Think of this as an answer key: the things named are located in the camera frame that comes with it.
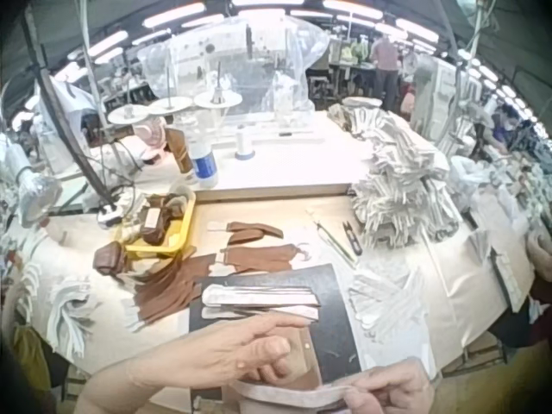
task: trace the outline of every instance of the finger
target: finger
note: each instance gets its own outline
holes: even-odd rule
[[[238,368],[246,373],[265,365],[271,365],[291,351],[292,347],[287,339],[281,336],[268,336],[255,339],[240,347],[235,358]]]
[[[244,378],[260,382],[259,371],[256,369],[254,369],[253,371],[249,371],[248,373],[246,373]]]
[[[270,365],[265,365],[259,368],[259,372],[260,372],[260,377],[266,383],[271,384],[273,386],[279,383],[278,375],[276,375],[276,373],[274,372],[274,368],[272,368]]]
[[[249,317],[240,321],[239,330],[244,336],[248,336],[251,341],[257,336],[263,336],[274,328],[305,328],[311,324],[311,321],[303,317],[285,315],[279,313],[268,313],[256,317]]]
[[[373,372],[356,381],[354,385],[366,391],[400,386],[404,391],[412,392],[422,388],[423,382],[428,381],[421,362],[411,358]]]
[[[372,391],[370,392],[374,397],[379,401],[379,405],[386,408],[391,405],[391,400],[389,399],[389,392],[387,391]]]
[[[285,378],[292,373],[292,368],[289,366],[289,363],[286,358],[282,358],[273,363],[274,372],[280,378]]]
[[[412,395],[415,394],[407,394],[400,388],[395,388],[389,391],[389,405],[403,410],[408,409],[411,406]]]
[[[377,398],[370,393],[350,391],[344,399],[351,414],[384,414]]]
[[[362,380],[363,378],[372,375],[373,373],[380,370],[380,367],[374,367],[371,369],[367,369],[366,371],[362,371],[361,373],[349,375],[348,377],[338,379],[336,382],[334,382],[333,386],[354,386],[359,380]]]

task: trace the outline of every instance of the white thread spool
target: white thread spool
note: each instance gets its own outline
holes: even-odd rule
[[[240,125],[238,127],[238,133],[235,137],[238,147],[237,151],[235,152],[235,157],[240,161],[250,160],[255,156],[251,137],[244,134],[243,129],[243,125]]]

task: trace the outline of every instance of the black cutting board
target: black cutting board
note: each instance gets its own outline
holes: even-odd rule
[[[336,273],[331,265],[255,276],[210,277],[204,280],[202,288],[211,284],[310,287],[321,304],[319,321],[310,326],[310,336],[317,354],[323,383],[329,384],[361,371],[354,345],[353,331],[337,284]],[[203,308],[201,300],[196,300],[191,304],[190,332],[218,322],[201,318]],[[220,399],[220,389],[217,390],[218,392],[216,390],[192,392],[192,401],[198,395],[202,398]]]

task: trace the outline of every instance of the ceiling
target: ceiling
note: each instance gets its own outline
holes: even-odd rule
[[[444,24],[436,13],[434,0],[355,0],[373,6],[397,17],[403,17],[440,33],[445,47]],[[232,15],[230,0],[204,0],[211,13]],[[7,105],[17,108],[29,94],[32,84],[28,55],[22,35],[20,14],[25,2],[11,0],[0,17],[0,83],[15,74],[18,78],[10,87]],[[129,32],[129,41],[145,35],[142,21],[151,15],[193,1],[176,0],[90,0],[89,25],[91,43],[101,40],[119,28]],[[474,34],[473,27],[462,13],[457,0],[442,0],[456,38],[461,46]],[[501,78],[508,79],[519,95],[538,114],[547,101],[552,100],[552,6],[550,0],[497,0],[493,15],[498,30],[482,31],[479,57]],[[44,45],[48,66],[57,70],[66,64],[66,56],[82,41],[74,0],[34,0],[32,2],[38,35]],[[320,0],[305,0],[303,9],[321,9]],[[182,21],[173,26],[179,27]],[[541,120],[552,131],[552,104],[543,112]]]

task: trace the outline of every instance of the pink shirt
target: pink shirt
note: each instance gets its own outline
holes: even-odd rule
[[[382,71],[398,70],[397,48],[386,37],[373,44],[371,59],[376,61],[376,67]]]

